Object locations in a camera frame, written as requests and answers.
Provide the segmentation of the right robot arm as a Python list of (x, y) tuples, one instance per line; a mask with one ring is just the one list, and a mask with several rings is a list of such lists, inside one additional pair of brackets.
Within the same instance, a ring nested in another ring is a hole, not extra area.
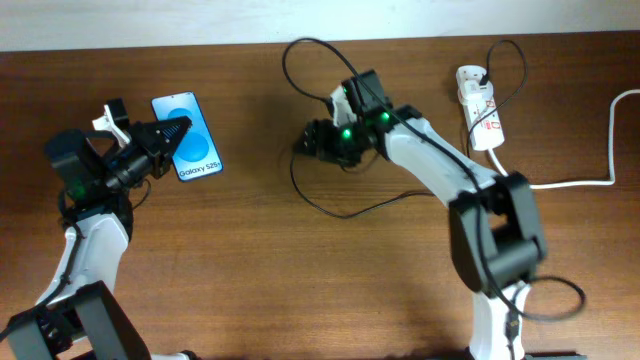
[(475, 163), (415, 108), (394, 107), (373, 70), (344, 80), (323, 101), (331, 117), (306, 125), (294, 155), (349, 168), (374, 150), (417, 178), (448, 210), (452, 261), (472, 293), (466, 358), (526, 358), (525, 303), (548, 252), (527, 179)]

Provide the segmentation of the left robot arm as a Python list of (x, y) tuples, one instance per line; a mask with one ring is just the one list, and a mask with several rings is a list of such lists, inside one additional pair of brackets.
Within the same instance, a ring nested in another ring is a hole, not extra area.
[(36, 304), (12, 316), (1, 337), (18, 359), (55, 359), (87, 340), (86, 359), (151, 359), (113, 295), (134, 223), (129, 192), (161, 178), (191, 126), (182, 116), (155, 123), (65, 130), (45, 153), (64, 188), (58, 195), (65, 249)]

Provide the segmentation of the blue Galaxy smartphone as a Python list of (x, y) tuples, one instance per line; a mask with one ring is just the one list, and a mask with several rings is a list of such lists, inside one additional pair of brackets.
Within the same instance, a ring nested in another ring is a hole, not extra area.
[(181, 182), (219, 174), (224, 165), (194, 92), (157, 97), (151, 107), (158, 121), (188, 117), (191, 126), (173, 156)]

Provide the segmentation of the white charger plug adapter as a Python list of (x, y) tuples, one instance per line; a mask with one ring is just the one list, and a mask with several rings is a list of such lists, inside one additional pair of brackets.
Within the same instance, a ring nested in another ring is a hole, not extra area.
[(488, 101), (493, 97), (494, 87), (490, 81), (482, 85), (479, 80), (466, 79), (458, 84), (458, 99), (462, 105)]

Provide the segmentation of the white power strip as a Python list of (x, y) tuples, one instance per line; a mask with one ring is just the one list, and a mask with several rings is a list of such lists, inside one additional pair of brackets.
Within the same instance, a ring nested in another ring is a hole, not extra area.
[[(455, 77), (458, 85), (466, 79), (481, 82), (485, 75), (486, 70), (481, 66), (464, 65), (457, 69)], [(462, 105), (462, 109), (468, 130), (471, 132), (471, 146), (475, 151), (491, 150), (504, 143), (504, 133), (494, 97), (488, 101)]]

